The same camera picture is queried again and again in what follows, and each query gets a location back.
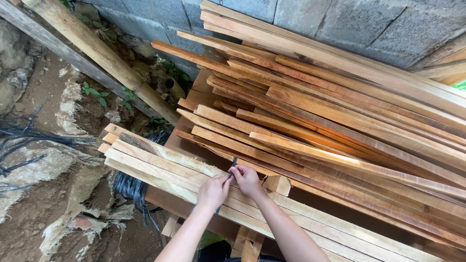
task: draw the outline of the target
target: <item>lumber stack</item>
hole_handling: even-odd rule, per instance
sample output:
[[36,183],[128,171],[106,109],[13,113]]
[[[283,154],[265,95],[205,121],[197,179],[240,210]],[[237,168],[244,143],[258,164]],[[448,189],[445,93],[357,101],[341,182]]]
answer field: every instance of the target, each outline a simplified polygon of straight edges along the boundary
[[224,57],[212,60],[152,42],[209,70],[225,98],[215,109],[181,100],[196,126],[175,135],[452,250],[444,257],[464,254],[465,94],[206,0],[201,8],[206,29],[243,44],[178,32]]
[[[105,130],[109,134],[104,140],[111,145],[104,143],[99,150],[105,153],[107,165],[190,203],[196,203],[197,192],[205,178],[217,174],[227,175],[226,172],[214,166],[155,144],[114,124],[109,124]],[[248,164],[246,160],[238,160],[238,163],[240,162]],[[272,170],[265,168],[258,168],[258,170],[267,172],[269,176],[279,176]],[[269,196],[324,249],[331,261],[444,261],[284,196],[286,186],[282,179],[273,179],[269,187],[282,192],[280,194],[267,191]],[[235,243],[234,252],[236,250],[242,255],[249,252],[250,256],[256,256],[257,254],[251,251],[260,249],[261,239],[263,239],[260,235],[272,239],[274,237],[256,204],[234,184],[231,185],[229,195],[220,207],[219,215],[242,225],[243,232],[240,229],[237,237],[238,244]],[[245,241],[247,239],[255,239],[252,248],[246,245],[251,245],[250,241]]]

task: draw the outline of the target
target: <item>bamboo stalk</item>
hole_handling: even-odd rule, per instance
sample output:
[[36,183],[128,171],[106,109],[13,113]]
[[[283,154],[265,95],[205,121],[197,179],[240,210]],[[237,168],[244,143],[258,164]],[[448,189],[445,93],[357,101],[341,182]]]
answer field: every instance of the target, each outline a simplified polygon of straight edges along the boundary
[[176,125],[180,115],[60,1],[25,0],[24,3],[157,113]]

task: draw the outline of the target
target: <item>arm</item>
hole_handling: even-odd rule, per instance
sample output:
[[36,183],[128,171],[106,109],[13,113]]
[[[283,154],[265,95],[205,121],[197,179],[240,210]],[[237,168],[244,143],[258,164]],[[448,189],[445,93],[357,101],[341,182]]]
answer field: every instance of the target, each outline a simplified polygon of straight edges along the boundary
[[207,178],[199,189],[197,205],[175,236],[155,259],[155,262],[191,262],[202,234],[215,210],[228,195],[233,178],[215,176]]
[[267,221],[287,262],[330,262],[316,242],[265,192],[254,169],[245,165],[230,168],[241,191],[251,197]]

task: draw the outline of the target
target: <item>hand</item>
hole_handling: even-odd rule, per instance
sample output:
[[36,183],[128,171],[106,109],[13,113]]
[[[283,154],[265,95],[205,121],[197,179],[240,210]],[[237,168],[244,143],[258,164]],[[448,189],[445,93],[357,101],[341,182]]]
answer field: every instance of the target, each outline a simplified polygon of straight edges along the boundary
[[262,187],[257,172],[245,165],[236,165],[231,167],[229,172],[233,172],[241,191],[254,199],[257,196],[265,194],[264,188]]
[[211,178],[207,178],[202,183],[198,191],[198,203],[196,206],[205,207],[214,212],[219,208],[226,197],[228,196],[228,189],[233,177],[228,179],[228,176],[216,175]]

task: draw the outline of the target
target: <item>soil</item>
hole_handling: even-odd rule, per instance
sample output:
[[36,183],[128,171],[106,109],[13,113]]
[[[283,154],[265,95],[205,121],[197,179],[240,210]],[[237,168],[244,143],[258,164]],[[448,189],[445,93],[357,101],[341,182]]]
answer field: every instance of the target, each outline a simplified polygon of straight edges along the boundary
[[[60,109],[61,94],[66,87],[66,80],[70,78],[71,69],[71,65],[60,57],[48,50],[45,51],[42,57],[37,59],[27,91],[15,105],[13,114],[31,114],[42,104],[43,107],[35,120],[36,128],[52,132],[61,131],[56,123],[55,113]],[[107,91],[86,76],[78,77],[78,83],[84,81],[100,92]],[[96,97],[86,96],[83,93],[83,98],[77,102],[80,110],[75,116],[76,123],[93,136],[101,136],[103,128],[110,123],[110,120],[104,116],[110,110],[120,113],[119,125],[127,128],[134,123],[135,119],[142,119],[143,123],[148,121],[148,119],[145,121],[140,112],[122,107],[112,93],[105,100],[108,104],[107,108],[102,107]],[[80,168],[80,166],[74,166],[71,172],[64,173],[55,180],[41,182],[31,187],[25,198],[11,206],[9,210],[11,218],[0,224],[2,236],[0,262],[39,261],[42,255],[40,251],[42,234],[47,226],[65,212],[69,189]],[[103,207],[109,203],[110,199],[109,182],[102,179],[85,203],[89,207]],[[164,218],[159,214],[158,218],[166,220],[168,217]],[[162,250],[160,233],[153,225],[145,228],[143,218],[137,211],[134,213],[134,219],[125,221],[125,224],[124,232],[116,225],[104,229],[81,261],[154,261]],[[54,256],[54,261],[80,261],[77,255],[87,244],[87,236],[82,230],[78,229],[69,233],[61,240],[61,246]]]

